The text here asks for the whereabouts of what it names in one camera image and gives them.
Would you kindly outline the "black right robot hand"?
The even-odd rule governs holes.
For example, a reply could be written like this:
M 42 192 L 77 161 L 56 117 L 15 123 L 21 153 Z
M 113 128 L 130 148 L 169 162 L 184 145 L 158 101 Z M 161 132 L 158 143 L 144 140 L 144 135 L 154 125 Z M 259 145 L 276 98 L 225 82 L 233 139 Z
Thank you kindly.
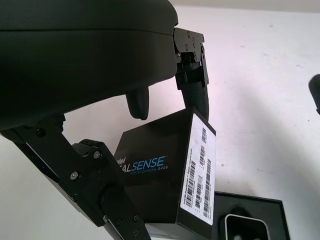
M 316 111 L 320 115 L 320 74 L 316 74 L 310 79 L 308 88 L 315 103 Z

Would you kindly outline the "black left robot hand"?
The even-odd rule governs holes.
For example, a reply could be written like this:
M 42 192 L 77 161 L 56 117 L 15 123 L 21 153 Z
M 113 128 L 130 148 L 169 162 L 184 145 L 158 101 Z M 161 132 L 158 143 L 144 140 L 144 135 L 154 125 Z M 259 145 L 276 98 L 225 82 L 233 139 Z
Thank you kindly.
M 72 146 L 65 114 L 124 95 L 132 117 L 145 120 L 149 87 L 175 78 L 185 106 L 207 119 L 204 36 L 178 23 L 167 0 L 0 3 L 0 133 L 117 240 L 150 235 L 107 146 Z

